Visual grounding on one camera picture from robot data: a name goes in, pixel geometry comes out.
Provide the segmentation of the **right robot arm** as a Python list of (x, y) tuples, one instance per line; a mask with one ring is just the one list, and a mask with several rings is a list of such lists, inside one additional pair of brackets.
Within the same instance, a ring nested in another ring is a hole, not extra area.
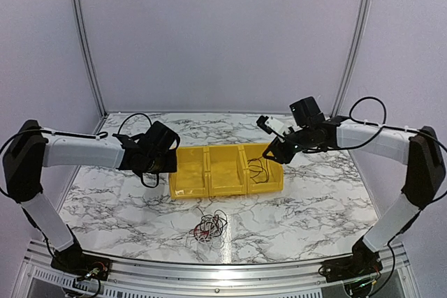
[(299, 153), (360, 150), (406, 166), (404, 185), (387, 212), (353, 245), (346, 270), (359, 276), (370, 268), (379, 250), (408, 230), (420, 213), (440, 201), (438, 190), (446, 177), (443, 145), (429, 126), (419, 129), (355, 119), (353, 115), (326, 118), (313, 97), (290, 106), (294, 129), (274, 117), (261, 116), (256, 124), (275, 138), (263, 157), (289, 164)]

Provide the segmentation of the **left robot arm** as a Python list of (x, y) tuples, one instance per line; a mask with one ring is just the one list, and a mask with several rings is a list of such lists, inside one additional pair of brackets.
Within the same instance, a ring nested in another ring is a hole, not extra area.
[(71, 229), (43, 192), (45, 167), (73, 165), (130, 171), (141, 181), (146, 174), (176, 172), (179, 135), (155, 121), (137, 135), (68, 133), (25, 121), (1, 146), (6, 186), (1, 193), (19, 204), (29, 222), (54, 246), (54, 261), (74, 274), (88, 268), (88, 258)]

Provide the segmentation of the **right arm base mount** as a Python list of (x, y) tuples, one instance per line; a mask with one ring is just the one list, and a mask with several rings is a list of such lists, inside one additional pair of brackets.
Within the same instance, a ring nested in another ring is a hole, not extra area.
[(327, 283), (341, 281), (348, 297), (369, 297), (381, 278), (382, 269), (380, 260), (358, 267), (354, 265), (352, 256), (346, 256), (323, 261), (318, 274), (324, 277)]

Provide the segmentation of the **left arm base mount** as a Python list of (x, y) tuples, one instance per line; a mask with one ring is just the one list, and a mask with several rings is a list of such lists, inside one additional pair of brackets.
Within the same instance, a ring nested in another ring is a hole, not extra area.
[(98, 297), (103, 288), (102, 282), (108, 279), (112, 261), (109, 258), (102, 258), (93, 255), (83, 255), (80, 265), (69, 265), (68, 261), (53, 257), (51, 267), (75, 276), (74, 285), (82, 281), (89, 281), (96, 285), (94, 293), (88, 295), (83, 293), (77, 297)]

